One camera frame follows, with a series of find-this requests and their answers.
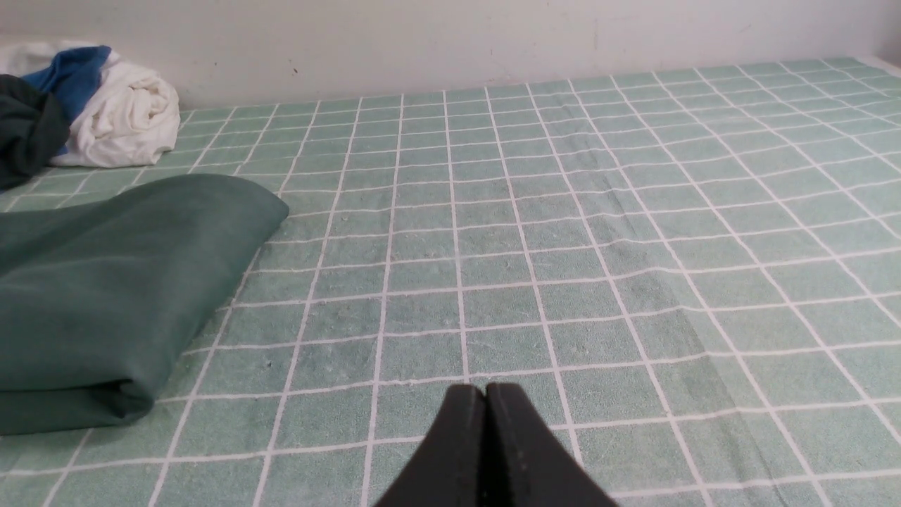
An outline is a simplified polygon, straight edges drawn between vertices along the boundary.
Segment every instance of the dark green fabric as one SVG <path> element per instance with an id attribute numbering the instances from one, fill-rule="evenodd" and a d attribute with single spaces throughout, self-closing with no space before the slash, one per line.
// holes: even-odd
<path id="1" fill-rule="evenodd" d="M 0 214 L 0 435 L 145 415 L 286 216 L 268 190 L 216 175 Z"/>
<path id="2" fill-rule="evenodd" d="M 67 139 L 68 121 L 53 95 L 0 75 L 0 190 L 41 172 Z"/>

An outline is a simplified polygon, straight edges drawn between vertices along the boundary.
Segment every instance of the green checkered bedsheet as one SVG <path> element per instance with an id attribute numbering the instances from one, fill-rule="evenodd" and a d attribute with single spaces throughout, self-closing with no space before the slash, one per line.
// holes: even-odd
<path id="1" fill-rule="evenodd" d="M 366 506 L 520 383 L 624 506 L 901 503 L 901 78 L 856 60 L 183 114 L 291 216 L 129 428 L 0 439 L 2 505 Z"/>

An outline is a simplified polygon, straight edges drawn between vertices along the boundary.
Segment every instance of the white cloth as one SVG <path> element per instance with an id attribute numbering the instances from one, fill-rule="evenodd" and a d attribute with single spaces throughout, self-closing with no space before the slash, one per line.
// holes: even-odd
<path id="1" fill-rule="evenodd" d="M 0 73 L 24 76 L 50 65 L 59 51 L 90 42 L 17 44 L 0 49 Z M 100 70 L 101 85 L 69 129 L 68 153 L 52 165 L 125 167 L 151 165 L 175 146 L 178 93 L 154 70 L 112 51 Z"/>

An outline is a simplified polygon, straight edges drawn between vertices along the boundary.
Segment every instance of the wall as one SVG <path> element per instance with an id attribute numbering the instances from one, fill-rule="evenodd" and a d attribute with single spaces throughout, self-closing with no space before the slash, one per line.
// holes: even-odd
<path id="1" fill-rule="evenodd" d="M 889 63 L 901 67 L 901 1 L 894 2 L 894 11 L 887 15 L 889 20 L 895 23 L 895 29 L 890 30 L 888 41 L 877 54 Z"/>
<path id="2" fill-rule="evenodd" d="M 880 51 L 894 56 L 887 45 L 899 34 L 899 4 L 0 0 L 0 33 L 110 44 L 161 70 L 191 107 Z"/>

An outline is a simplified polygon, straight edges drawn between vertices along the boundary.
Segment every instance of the mint green sheet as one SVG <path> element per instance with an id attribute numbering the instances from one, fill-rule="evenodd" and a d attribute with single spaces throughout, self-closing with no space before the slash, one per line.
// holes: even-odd
<path id="1" fill-rule="evenodd" d="M 159 167 L 290 216 L 123 428 L 0 504 L 372 504 L 450 383 L 520 383 L 625 507 L 901 504 L 901 79 L 767 63 L 185 112 Z"/>

